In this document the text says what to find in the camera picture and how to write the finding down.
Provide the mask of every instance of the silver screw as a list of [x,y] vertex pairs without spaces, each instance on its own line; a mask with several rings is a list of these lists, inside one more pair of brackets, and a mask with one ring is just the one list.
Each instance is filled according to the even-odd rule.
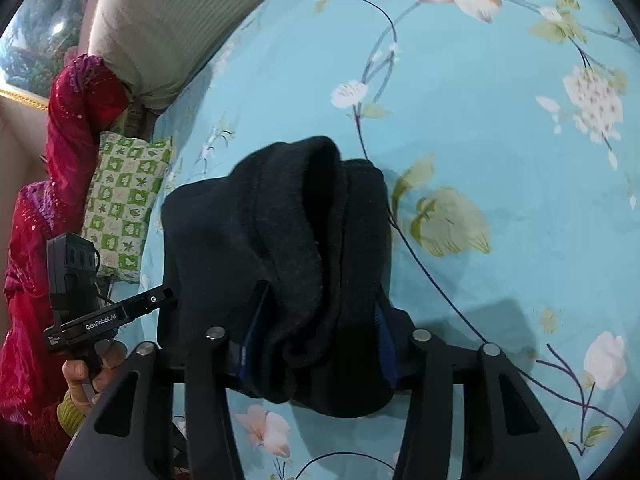
[[494,345],[493,343],[487,343],[482,347],[482,351],[491,357],[496,357],[500,355],[500,347],[498,345]]
[[216,339],[222,339],[226,334],[226,330],[221,326],[214,326],[207,330],[207,339],[215,341]]
[[136,348],[136,354],[138,355],[149,355],[156,351],[156,344],[151,341],[145,341],[140,343]]
[[429,332],[428,330],[425,330],[423,328],[419,328],[418,330],[414,330],[414,333],[412,334],[412,337],[417,342],[425,343],[429,339],[431,339],[431,332]]

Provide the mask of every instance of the red blanket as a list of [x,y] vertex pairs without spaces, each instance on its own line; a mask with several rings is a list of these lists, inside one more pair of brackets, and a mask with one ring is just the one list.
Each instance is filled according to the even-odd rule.
[[12,327],[0,350],[0,417],[52,476],[68,444],[54,407],[66,392],[66,356],[47,353],[42,331],[52,325],[47,240],[79,232],[97,163],[99,133],[127,107],[120,81],[93,56],[81,56],[54,81],[49,99],[50,179],[20,190],[9,244],[4,294]]

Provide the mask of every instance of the human hand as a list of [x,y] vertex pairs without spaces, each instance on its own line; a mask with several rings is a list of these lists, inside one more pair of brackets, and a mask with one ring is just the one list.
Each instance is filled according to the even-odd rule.
[[[97,392],[92,399],[93,403],[98,401],[100,394],[107,387],[116,375],[115,368],[120,366],[127,355],[127,347],[120,341],[113,341],[102,355],[102,371],[94,377],[92,384]],[[89,377],[89,368],[80,359],[65,361],[62,366],[62,374],[69,386],[71,402],[80,413],[86,415],[91,409],[89,399],[82,389],[82,381]]]

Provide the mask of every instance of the floral bedsheet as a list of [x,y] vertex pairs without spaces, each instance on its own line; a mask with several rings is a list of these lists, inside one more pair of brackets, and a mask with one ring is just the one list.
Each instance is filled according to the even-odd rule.
[[[176,158],[141,288],[162,282],[175,187],[330,136],[385,174],[395,306],[450,344],[500,345],[587,478],[640,403],[639,54],[610,0],[267,0],[156,125]],[[337,420],[229,403],[250,480],[388,479],[408,409],[398,396]]]

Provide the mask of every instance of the folded black clothing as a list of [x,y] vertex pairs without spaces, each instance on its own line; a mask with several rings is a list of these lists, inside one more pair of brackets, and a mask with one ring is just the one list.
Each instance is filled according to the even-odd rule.
[[[370,162],[341,161],[327,137],[272,144],[225,178],[171,193],[162,224],[164,284],[179,298],[160,313],[163,347],[217,325],[242,342],[251,325],[249,393],[338,416],[388,402],[374,325],[388,259],[386,188]],[[258,318],[247,305],[261,281],[274,306]]]

